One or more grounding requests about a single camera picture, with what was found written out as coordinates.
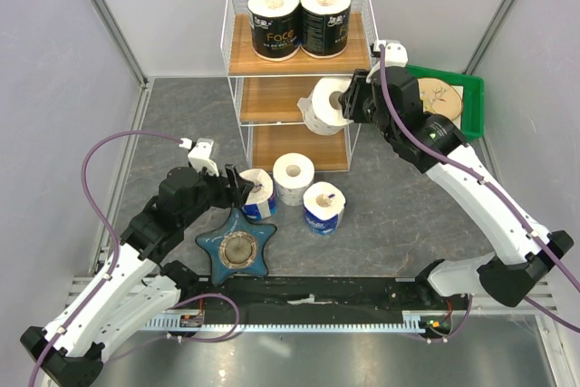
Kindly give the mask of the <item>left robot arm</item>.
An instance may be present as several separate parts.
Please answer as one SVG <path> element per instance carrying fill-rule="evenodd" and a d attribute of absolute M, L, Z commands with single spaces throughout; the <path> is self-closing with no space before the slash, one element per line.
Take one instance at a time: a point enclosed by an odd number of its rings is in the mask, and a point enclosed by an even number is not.
<path fill-rule="evenodd" d="M 186 229 L 211 208 L 238 214 L 252 191 L 228 165 L 220 175 L 177 167 L 159 184 L 121 236 L 102 269 L 79 296 L 45 327 L 29 327 L 20 342 L 58 386 L 90 386 L 117 349 L 150 319 L 173 306 L 198 301 L 197 275 L 179 261 L 164 266 L 135 296 L 129 293 L 179 245 Z"/>

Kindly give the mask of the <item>white floral paper roll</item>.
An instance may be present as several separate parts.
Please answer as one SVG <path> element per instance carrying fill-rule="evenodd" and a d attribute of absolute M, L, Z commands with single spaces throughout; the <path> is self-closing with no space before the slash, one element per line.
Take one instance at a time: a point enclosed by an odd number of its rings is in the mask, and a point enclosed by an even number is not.
<path fill-rule="evenodd" d="M 297 107 L 305 126 L 315 134 L 331 136 L 353 121 L 345 119 L 339 97 L 347 91 L 351 80 L 344 77 L 323 77 L 307 98 L 300 98 Z"/>
<path fill-rule="evenodd" d="M 277 198 L 288 206 L 302 206 L 304 193 L 314 182 L 314 164 L 303 154 L 286 153 L 273 167 Z"/>

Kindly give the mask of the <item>blue paper roll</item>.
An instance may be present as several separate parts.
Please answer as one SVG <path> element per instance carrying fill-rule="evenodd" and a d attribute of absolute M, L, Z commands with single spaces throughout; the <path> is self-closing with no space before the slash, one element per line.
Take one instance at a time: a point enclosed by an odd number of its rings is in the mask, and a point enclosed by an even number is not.
<path fill-rule="evenodd" d="M 304 222 L 317 235 L 331 235 L 342 221 L 346 203 L 344 194 L 336 186 L 316 182 L 303 195 Z"/>
<path fill-rule="evenodd" d="M 276 193 L 274 181 L 263 169 L 247 169 L 241 173 L 243 179 L 254 184 L 242 207 L 246 217 L 259 221 L 270 218 L 276 213 Z"/>

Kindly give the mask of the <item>black paper roll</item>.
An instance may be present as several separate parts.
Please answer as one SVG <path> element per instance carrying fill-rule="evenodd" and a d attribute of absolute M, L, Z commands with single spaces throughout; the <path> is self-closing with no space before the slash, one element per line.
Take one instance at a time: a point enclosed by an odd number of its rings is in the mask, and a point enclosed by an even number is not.
<path fill-rule="evenodd" d="M 341 54 L 348 43 L 352 0 L 300 0 L 302 48 L 314 58 Z"/>
<path fill-rule="evenodd" d="M 268 61 L 293 57 L 301 43 L 300 0 L 247 0 L 252 45 Z"/>

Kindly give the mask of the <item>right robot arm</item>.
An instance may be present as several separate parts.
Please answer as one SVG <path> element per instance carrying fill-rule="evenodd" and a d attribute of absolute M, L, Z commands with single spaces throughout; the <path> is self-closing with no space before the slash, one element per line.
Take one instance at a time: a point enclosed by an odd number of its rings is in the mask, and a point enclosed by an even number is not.
<path fill-rule="evenodd" d="M 421 306 L 486 293 L 515 307 L 572 248 L 564 230 L 548 230 L 515 203 L 450 119 L 422 109 L 418 80 L 406 68 L 355 70 L 339 102 L 345 119 L 374 125 L 401 159 L 450 194 L 493 247 L 485 256 L 427 266 L 414 288 Z"/>

